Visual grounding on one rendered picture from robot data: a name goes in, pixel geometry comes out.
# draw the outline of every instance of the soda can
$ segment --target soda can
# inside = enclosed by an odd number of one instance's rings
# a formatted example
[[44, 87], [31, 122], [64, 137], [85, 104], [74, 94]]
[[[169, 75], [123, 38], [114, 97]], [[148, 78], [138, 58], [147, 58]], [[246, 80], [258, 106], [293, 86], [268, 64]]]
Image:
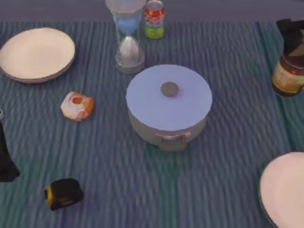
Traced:
[[150, 39], [159, 39], [164, 34], [165, 8], [159, 0], [147, 2], [145, 9], [145, 34]]

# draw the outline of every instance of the gray pot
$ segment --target gray pot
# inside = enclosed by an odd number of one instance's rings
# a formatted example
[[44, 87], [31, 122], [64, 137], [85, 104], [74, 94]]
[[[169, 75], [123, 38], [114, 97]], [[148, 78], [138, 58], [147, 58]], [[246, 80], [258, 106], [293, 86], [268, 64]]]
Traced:
[[196, 72], [160, 65], [130, 82], [126, 100], [130, 123], [141, 138], [165, 152], [180, 152], [204, 128], [212, 95]]

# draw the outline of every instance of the jar lid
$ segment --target jar lid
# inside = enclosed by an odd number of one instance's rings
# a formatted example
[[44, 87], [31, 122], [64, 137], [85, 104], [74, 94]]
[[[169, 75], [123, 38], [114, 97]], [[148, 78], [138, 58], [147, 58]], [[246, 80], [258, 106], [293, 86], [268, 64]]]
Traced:
[[130, 82], [126, 101], [141, 123], [162, 131], [178, 131], [203, 120], [212, 104], [208, 83], [178, 65], [150, 67]]

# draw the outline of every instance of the black and yellow object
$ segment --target black and yellow object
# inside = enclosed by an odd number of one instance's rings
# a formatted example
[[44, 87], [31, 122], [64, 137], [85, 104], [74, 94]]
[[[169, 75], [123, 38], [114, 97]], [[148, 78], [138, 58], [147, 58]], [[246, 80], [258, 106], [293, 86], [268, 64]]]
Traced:
[[60, 179], [52, 182], [44, 190], [45, 200], [51, 210], [57, 210], [80, 202], [84, 194], [75, 179]]

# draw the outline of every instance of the tabletop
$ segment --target tabletop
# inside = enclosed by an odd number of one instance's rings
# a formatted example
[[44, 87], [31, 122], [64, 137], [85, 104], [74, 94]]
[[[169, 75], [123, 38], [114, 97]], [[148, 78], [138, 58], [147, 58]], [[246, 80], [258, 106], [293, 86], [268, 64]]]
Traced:
[[[203, 132], [182, 153], [144, 142], [128, 120], [133, 76], [115, 68], [113, 23], [0, 23], [0, 45], [29, 28], [66, 32], [76, 59], [58, 79], [25, 85], [0, 74], [7, 145], [21, 176], [0, 183], [3, 228], [270, 228], [258, 201], [262, 170], [304, 148], [303, 95], [271, 89], [282, 41], [271, 23], [167, 23], [164, 38], [141, 36], [146, 67], [174, 63], [209, 83], [213, 105]], [[63, 117], [76, 91], [95, 100], [87, 120]], [[43, 191], [75, 178], [85, 199], [50, 211]]]

